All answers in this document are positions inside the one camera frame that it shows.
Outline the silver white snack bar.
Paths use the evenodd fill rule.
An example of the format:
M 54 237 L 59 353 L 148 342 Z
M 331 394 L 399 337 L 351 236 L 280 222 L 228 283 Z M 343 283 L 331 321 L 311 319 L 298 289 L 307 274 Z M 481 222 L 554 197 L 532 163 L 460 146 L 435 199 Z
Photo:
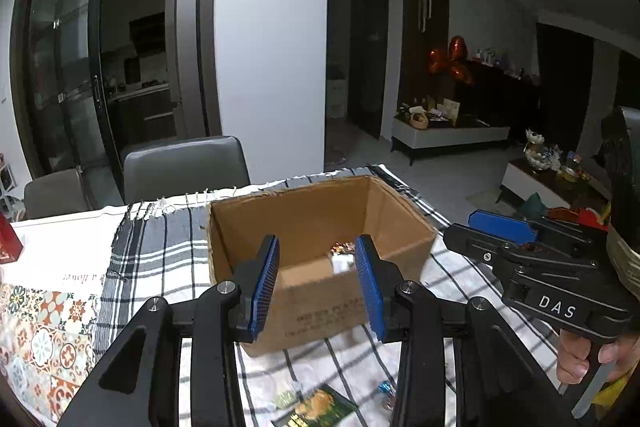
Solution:
M 353 254 L 332 254 L 330 260 L 334 274 L 349 272 L 355 265 Z

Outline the green snack packet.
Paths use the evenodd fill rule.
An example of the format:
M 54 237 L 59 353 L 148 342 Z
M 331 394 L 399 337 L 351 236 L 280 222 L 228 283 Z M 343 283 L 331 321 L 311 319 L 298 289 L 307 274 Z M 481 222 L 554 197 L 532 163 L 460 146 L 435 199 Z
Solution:
M 288 412 L 271 422 L 277 427 L 333 427 L 357 410 L 355 403 L 327 384 Z

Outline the white coffee table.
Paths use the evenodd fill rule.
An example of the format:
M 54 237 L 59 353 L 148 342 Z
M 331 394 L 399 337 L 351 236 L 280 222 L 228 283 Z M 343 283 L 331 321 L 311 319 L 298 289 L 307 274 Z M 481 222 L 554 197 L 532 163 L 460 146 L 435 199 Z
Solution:
M 509 192 L 521 200 L 537 194 L 548 208 L 592 208 L 601 211 L 608 205 L 608 199 L 590 183 L 567 181 L 551 169 L 538 171 L 525 158 L 514 159 L 506 164 L 500 187 L 503 192 Z

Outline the brown gold wrapped candy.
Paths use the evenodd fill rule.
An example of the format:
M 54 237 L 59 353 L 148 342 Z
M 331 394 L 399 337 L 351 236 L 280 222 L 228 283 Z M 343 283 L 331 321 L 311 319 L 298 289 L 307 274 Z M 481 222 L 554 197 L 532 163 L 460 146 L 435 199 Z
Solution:
M 330 250 L 332 256 L 352 255 L 355 252 L 355 244 L 352 242 L 336 242 Z

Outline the brown cardboard box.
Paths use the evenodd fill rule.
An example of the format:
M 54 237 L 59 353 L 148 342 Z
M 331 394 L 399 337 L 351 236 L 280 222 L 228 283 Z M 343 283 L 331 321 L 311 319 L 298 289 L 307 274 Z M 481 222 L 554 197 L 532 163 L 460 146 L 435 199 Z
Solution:
M 279 239 L 280 267 L 268 317 L 252 358 L 306 345 L 367 323 L 355 269 L 334 274 L 336 242 L 369 234 L 385 260 L 420 280 L 436 229 L 418 208 L 376 176 L 345 176 L 267 190 L 208 206 L 209 278 L 231 277 L 267 234 Z

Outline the gold blue wrapped candy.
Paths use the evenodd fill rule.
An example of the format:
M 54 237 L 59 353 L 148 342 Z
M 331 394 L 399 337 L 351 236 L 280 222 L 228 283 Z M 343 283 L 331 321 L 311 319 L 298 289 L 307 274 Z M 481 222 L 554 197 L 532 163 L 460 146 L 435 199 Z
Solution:
M 396 389 L 391 381 L 378 384 L 378 404 L 387 413 L 392 413 L 396 403 Z

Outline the black white checked tablecloth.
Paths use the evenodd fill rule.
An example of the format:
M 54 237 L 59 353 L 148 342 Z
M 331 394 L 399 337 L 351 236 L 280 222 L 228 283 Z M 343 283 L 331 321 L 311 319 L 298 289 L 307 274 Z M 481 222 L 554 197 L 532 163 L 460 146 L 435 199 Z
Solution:
M 146 300 L 201 295 L 272 233 L 280 270 L 266 326 L 235 350 L 245 420 L 268 426 L 277 401 L 327 384 L 356 404 L 351 426 L 390 417 L 380 381 L 398 374 L 399 349 L 371 332 L 354 271 L 336 272 L 331 247 L 368 234 L 405 277 L 463 303 L 501 303 L 502 289 L 476 261 L 448 251 L 447 219 L 383 165 L 298 176 L 265 185 L 186 194 L 127 207 L 114 234 L 93 349 L 103 355 Z

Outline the white low tv cabinet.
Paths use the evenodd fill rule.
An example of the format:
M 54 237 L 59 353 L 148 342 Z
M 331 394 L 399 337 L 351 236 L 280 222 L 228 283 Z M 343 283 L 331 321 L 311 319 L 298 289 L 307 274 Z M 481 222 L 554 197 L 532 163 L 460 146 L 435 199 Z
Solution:
M 454 150 L 504 144 L 508 141 L 510 127 L 462 127 L 416 129 L 395 119 L 390 139 L 390 151 L 401 152 L 409 158 L 409 165 L 424 156 L 451 153 Z

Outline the grey dining chair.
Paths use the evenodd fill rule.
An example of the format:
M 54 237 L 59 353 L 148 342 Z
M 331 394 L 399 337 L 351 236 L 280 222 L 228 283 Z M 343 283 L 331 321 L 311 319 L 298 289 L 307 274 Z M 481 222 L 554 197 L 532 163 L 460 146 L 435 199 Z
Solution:
M 58 217 L 89 211 L 92 202 L 78 168 L 33 179 L 24 188 L 27 219 Z
M 124 161 L 126 204 L 247 185 L 242 145 L 232 135 L 145 147 Z

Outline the red foil balloons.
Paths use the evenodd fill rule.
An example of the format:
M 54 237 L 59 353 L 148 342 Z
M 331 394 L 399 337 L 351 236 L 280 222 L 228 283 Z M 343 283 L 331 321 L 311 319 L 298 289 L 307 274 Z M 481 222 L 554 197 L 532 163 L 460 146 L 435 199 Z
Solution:
M 469 57 L 468 47 L 461 36 L 451 38 L 448 48 L 431 49 L 427 55 L 427 72 L 430 75 L 448 75 L 454 80 L 470 84 L 472 76 L 465 66 Z

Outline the colourful patterned table mat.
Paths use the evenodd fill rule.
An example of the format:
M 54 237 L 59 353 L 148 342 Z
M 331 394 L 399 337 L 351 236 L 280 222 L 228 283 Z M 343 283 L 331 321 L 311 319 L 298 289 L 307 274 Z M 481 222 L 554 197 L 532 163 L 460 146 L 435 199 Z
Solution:
M 100 299 L 1 285 L 1 375 L 40 424 L 58 423 L 94 365 Z

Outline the red gift box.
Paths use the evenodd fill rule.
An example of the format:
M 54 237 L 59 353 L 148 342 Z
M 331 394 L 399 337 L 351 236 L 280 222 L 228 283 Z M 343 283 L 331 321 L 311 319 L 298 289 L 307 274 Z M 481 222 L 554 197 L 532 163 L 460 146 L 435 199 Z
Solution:
M 23 251 L 23 245 L 16 235 L 11 222 L 0 215 L 0 263 L 11 263 L 18 260 Z

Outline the grey refrigerator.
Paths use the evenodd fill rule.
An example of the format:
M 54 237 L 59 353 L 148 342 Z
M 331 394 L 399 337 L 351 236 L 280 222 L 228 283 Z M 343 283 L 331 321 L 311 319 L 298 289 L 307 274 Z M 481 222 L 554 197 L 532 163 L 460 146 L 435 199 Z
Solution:
M 207 130 L 198 64 L 196 0 L 165 0 L 165 49 L 178 139 L 201 138 Z

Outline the black framed glass door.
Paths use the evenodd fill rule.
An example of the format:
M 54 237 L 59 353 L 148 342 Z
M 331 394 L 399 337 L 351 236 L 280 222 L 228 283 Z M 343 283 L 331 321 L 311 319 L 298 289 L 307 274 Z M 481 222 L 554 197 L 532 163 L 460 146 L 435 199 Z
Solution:
M 170 103 L 165 0 L 6 0 L 9 113 L 1 150 L 13 194 L 78 168 L 92 207 L 124 199 L 124 161 L 178 139 Z M 196 0 L 207 134 L 221 134 L 214 0 Z

